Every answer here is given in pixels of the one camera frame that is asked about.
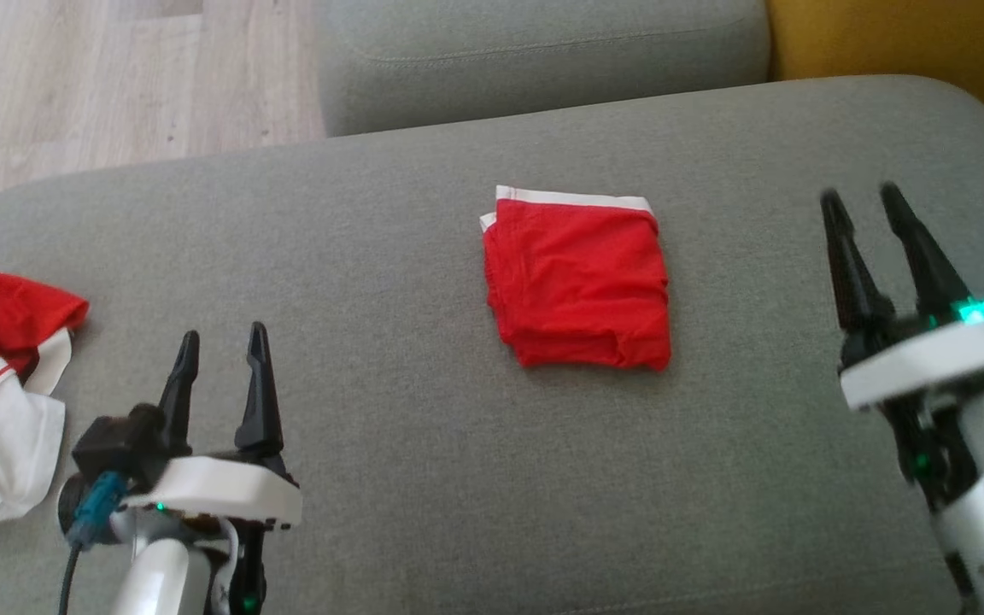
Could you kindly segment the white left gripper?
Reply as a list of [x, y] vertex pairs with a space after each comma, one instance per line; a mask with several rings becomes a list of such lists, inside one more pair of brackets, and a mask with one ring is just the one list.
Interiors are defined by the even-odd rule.
[[249, 393], [235, 433], [245, 463], [183, 458], [194, 453], [187, 435], [199, 351], [199, 332], [187, 331], [159, 402], [161, 440], [180, 459], [149, 493], [122, 501], [122, 541], [132, 548], [122, 583], [125, 614], [259, 614], [268, 595], [263, 538], [303, 520], [302, 493], [282, 458], [265, 324], [251, 324], [246, 355]]

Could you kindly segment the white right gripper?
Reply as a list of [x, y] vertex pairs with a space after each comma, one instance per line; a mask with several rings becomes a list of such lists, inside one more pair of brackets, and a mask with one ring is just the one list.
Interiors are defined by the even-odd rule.
[[[880, 186], [880, 199], [905, 250], [915, 308], [937, 322], [960, 320], [958, 305], [972, 299], [968, 285], [895, 183]], [[894, 338], [894, 306], [864, 264], [839, 192], [826, 190], [820, 207], [837, 324], [847, 335]], [[961, 322], [843, 367], [839, 380], [848, 408], [886, 418], [899, 470], [930, 509], [964, 505], [984, 512], [984, 303]]]

